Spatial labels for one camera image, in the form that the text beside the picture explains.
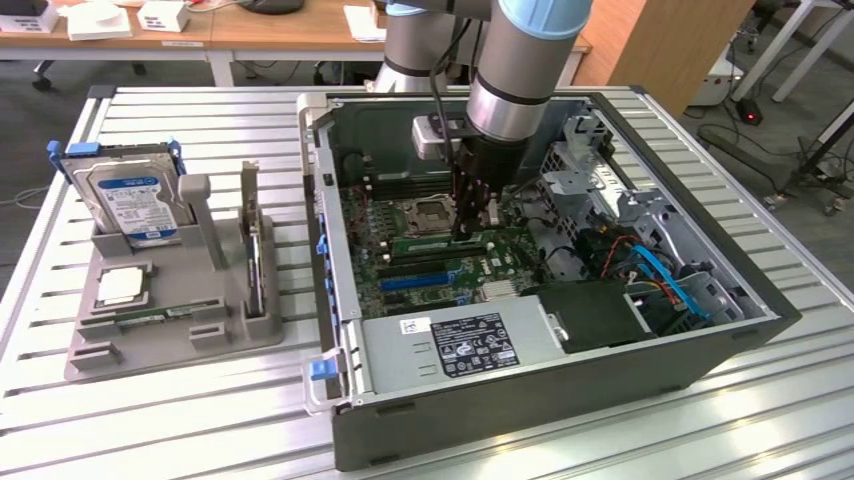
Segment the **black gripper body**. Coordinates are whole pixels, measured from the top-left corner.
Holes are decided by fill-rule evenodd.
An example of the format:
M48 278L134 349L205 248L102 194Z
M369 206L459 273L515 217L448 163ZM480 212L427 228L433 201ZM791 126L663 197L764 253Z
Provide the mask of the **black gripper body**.
M504 142L485 135L463 138L455 154L455 193L481 185L501 194L516 176L525 150L525 140Z

